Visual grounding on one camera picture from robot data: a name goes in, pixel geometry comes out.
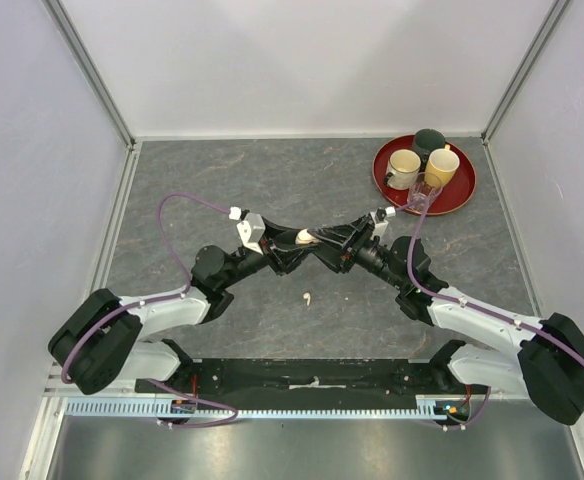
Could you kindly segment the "white earbud charging case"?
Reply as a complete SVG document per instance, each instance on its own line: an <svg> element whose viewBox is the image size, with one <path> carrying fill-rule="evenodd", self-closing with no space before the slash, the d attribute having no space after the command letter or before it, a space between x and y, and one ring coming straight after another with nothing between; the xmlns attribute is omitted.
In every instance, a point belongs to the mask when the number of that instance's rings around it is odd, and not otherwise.
<svg viewBox="0 0 584 480"><path fill-rule="evenodd" d="M321 240L309 232L308 229L299 230L295 237L297 246L310 246L320 244Z"/></svg>

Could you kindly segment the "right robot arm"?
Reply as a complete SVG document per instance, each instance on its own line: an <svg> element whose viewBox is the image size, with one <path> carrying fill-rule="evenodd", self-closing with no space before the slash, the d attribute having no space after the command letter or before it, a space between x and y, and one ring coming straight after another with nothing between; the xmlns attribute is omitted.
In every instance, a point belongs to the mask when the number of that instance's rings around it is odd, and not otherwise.
<svg viewBox="0 0 584 480"><path fill-rule="evenodd" d="M518 314L474 299L430 272L418 236L386 246L379 231L366 216L298 239L338 273L358 265L395 287L396 302L410 319L470 338L443 348L444 360L430 368L437 391L453 393L463 384L510 391L561 424L576 423L584 413L584 334L574 320L560 313Z"/></svg>

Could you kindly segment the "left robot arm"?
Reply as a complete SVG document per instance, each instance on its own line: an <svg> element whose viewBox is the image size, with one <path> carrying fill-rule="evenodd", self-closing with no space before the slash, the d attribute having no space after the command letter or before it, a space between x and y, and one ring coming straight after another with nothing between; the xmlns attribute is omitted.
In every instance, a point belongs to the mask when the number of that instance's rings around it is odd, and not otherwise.
<svg viewBox="0 0 584 480"><path fill-rule="evenodd" d="M232 253L202 247L183 286L149 296L93 291L52 336L48 351L60 379L92 395L117 380L151 378L170 393L191 382L183 354L151 336L178 326L197 326L220 317L233 300L230 286L270 268L293 271L320 243L306 229L289 229L248 214L237 224L241 241Z"/></svg>

